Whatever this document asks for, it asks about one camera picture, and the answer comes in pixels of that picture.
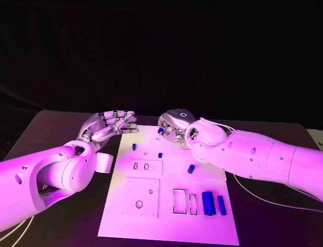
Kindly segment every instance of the blue battery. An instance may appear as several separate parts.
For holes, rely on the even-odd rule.
[[[192,174],[195,170],[195,165],[189,165],[187,173]]]
[[[202,192],[202,201],[203,201],[203,211],[205,215],[215,215],[215,201],[212,192]]]
[[[222,215],[226,215],[225,202],[224,202],[221,196],[218,197],[218,203],[219,203],[221,214],[222,214]]]

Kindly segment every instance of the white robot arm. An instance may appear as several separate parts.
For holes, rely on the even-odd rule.
[[[138,132],[134,121],[134,112],[95,113],[76,140],[0,162],[0,232],[81,191],[95,171],[110,172],[112,156],[98,150],[111,136]]]
[[[170,110],[159,118],[159,134],[170,142],[185,137],[199,162],[244,178],[286,184],[323,201],[323,151],[228,126],[225,131],[219,126],[196,120],[186,109]]]

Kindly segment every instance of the table surface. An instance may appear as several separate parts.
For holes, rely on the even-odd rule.
[[[62,146],[76,138],[79,127],[89,116],[91,113],[39,112],[7,154],[6,160]],[[216,120],[216,122],[232,126],[235,129],[264,134],[293,145],[317,149],[304,127],[299,124],[231,120]],[[140,125],[156,125],[156,123],[157,117],[138,116],[137,118]],[[120,136],[112,137],[102,148],[104,153],[114,155],[114,161],[118,144]],[[111,174],[112,170],[110,174],[95,172],[87,188],[35,216],[16,247],[206,246],[206,244],[199,243],[97,236]],[[323,246],[323,214],[281,207],[261,201],[241,188],[232,174],[226,173],[226,178],[239,246]],[[261,198],[286,205],[323,210],[320,202],[287,186],[273,182],[238,179],[245,188]],[[27,223],[0,242],[0,246],[12,246],[26,225]]]

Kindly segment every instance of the black backdrop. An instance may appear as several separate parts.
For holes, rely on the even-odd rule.
[[[0,1],[0,160],[42,109],[323,129],[323,1]]]

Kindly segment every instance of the rectangular hole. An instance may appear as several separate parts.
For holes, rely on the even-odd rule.
[[[173,213],[186,214],[186,191],[173,189]]]
[[[196,215],[196,195],[189,195],[189,213]]]

